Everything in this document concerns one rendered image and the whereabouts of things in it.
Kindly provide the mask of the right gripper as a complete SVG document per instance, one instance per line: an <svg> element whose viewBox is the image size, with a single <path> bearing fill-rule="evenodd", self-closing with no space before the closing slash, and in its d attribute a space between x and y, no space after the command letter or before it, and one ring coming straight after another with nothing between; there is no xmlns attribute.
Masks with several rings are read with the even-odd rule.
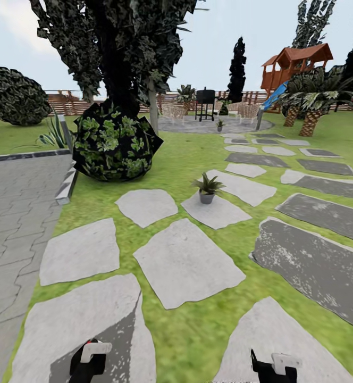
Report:
<svg viewBox="0 0 353 383"><path fill-rule="evenodd" d="M257 361L253 349L251 350L253 370L258 372L260 383L296 383L297 371L294 368L285 368L285 375L276 374L270 363Z"/></svg>

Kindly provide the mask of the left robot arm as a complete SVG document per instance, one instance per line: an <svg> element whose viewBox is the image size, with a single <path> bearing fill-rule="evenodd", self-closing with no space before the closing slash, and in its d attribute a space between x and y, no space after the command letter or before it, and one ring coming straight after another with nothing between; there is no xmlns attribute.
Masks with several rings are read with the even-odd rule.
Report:
<svg viewBox="0 0 353 383"><path fill-rule="evenodd" d="M73 355L69 383L90 383L93 375L103 374L106 353L112 349L109 342L88 342Z"/></svg>

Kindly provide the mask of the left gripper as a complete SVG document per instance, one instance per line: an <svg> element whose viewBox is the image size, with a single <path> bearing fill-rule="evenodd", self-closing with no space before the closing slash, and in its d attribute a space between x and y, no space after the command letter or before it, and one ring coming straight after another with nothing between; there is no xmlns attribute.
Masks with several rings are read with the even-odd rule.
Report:
<svg viewBox="0 0 353 383"><path fill-rule="evenodd" d="M93 358L90 362L81 363L83 346L73 355L70 366L70 376L82 375L87 379L87 383L90 383L93 375L103 374L106 364L106 354L93 354Z"/></svg>

